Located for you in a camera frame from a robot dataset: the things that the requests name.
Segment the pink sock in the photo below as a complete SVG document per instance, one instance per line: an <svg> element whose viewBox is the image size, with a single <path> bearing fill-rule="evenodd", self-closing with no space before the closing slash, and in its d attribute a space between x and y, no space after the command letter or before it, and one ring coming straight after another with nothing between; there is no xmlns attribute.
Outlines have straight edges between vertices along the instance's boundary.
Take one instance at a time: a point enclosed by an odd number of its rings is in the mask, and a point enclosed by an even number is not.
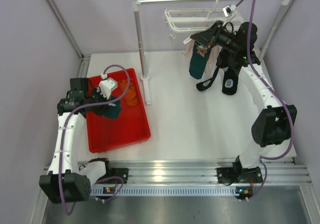
<svg viewBox="0 0 320 224"><path fill-rule="evenodd" d="M190 66L190 59L191 59L191 56L192 56L192 51L193 51L194 44L195 44L194 40L190 40L188 42L187 49L184 52L185 58L189 61L189 66ZM210 73L212 71L213 66L214 66L214 62L217 60L220 51L221 50L220 50L219 46L215 46L214 48L211 49L210 56L209 56L209 59L207 61L204 73Z"/></svg>

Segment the green christmas sock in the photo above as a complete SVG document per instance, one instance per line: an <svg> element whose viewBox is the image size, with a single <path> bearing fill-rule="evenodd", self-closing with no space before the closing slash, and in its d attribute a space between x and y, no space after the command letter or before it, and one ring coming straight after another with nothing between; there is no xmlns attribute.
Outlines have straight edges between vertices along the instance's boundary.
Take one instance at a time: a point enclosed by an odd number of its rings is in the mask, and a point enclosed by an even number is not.
<svg viewBox="0 0 320 224"><path fill-rule="evenodd" d="M201 79L210 57L211 49L201 48L193 45L191 60L189 63L189 74L195 79Z"/></svg>

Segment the white clip sock hanger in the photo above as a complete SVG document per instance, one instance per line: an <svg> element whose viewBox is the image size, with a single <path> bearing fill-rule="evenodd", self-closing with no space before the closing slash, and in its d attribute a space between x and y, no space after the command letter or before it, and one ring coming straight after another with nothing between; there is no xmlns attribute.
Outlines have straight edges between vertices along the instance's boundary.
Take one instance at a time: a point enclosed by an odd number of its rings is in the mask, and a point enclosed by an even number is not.
<svg viewBox="0 0 320 224"><path fill-rule="evenodd" d="M228 31L237 31L244 19L236 11L231 18L225 18L222 8L218 8L220 0L215 0L212 8L184 8L167 9L164 12L164 21L171 29L170 38L175 41L177 34L194 34L211 27L216 21L222 21Z"/></svg>

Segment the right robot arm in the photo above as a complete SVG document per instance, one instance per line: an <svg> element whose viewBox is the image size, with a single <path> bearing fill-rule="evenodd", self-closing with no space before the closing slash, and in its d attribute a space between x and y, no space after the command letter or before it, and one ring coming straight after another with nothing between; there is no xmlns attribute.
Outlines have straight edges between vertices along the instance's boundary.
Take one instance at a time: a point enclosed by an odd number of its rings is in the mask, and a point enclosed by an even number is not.
<svg viewBox="0 0 320 224"><path fill-rule="evenodd" d="M235 94L238 81L242 81L259 111L251 127L252 141L247 149L231 167L217 169L218 182L224 185L262 183L261 161L267 160L267 154L284 141L290 141L289 148L293 145L297 109L278 97L266 79L261 62L253 50L257 32L257 26L250 22L242 23L237 31L228 31L224 22L217 21L210 28L190 37L202 50L221 48L216 69L227 69L223 78L223 93Z"/></svg>

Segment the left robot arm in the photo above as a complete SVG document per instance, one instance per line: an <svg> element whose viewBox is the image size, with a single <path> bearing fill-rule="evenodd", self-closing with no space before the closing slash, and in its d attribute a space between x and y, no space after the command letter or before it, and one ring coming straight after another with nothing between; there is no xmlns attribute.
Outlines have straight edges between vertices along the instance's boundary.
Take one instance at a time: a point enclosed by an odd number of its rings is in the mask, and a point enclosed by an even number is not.
<svg viewBox="0 0 320 224"><path fill-rule="evenodd" d="M97 86L88 78L72 78L66 97L58 102L56 147L47 174L39 178L40 188L53 204L86 201L94 184L112 180L113 170L106 158L91 159L80 169L76 146L88 113L99 117L111 117L110 111L119 114L120 98L112 96L117 85L106 75Z"/></svg>

